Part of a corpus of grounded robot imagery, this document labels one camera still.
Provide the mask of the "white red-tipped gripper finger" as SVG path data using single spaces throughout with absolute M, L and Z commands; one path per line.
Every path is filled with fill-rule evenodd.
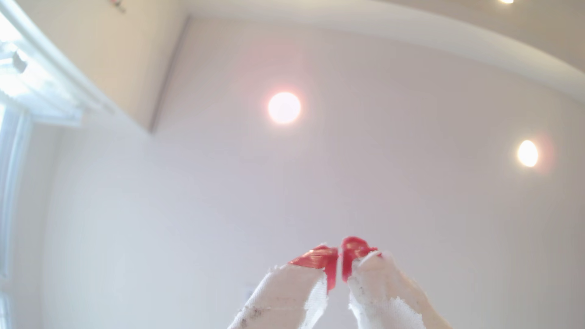
M 319 245 L 271 269 L 228 328 L 313 328 L 335 287 L 339 252 Z
M 341 243 L 341 258 L 358 328 L 452 328 L 390 253 L 348 236 Z

